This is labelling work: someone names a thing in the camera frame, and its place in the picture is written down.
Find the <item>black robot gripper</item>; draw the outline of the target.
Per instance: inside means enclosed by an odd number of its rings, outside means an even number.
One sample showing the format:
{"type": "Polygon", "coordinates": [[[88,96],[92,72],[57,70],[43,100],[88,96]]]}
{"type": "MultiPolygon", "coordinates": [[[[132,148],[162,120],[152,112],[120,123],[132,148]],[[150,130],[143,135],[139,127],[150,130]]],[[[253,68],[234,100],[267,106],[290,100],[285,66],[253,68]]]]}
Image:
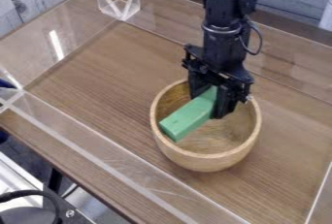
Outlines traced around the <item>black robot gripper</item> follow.
{"type": "Polygon", "coordinates": [[[222,119],[234,112],[238,102],[247,101],[254,82],[243,67],[246,55],[251,53],[247,48],[250,29],[247,24],[222,29],[203,24],[202,46],[184,45],[190,98],[199,96],[210,86],[217,87],[213,119],[222,119]]]}

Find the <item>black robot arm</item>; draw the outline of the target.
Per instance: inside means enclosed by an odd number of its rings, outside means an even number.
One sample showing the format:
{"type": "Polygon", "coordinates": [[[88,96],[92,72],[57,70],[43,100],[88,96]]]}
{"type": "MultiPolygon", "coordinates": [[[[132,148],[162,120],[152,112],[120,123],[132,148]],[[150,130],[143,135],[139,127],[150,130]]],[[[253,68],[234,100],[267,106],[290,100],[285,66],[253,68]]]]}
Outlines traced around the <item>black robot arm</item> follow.
{"type": "Polygon", "coordinates": [[[211,111],[215,119],[247,101],[254,83],[243,61],[247,55],[259,53],[249,49],[250,33],[257,30],[249,18],[255,4],[257,0],[202,0],[202,45],[184,45],[189,95],[195,98],[210,87],[217,88],[211,111]]]}

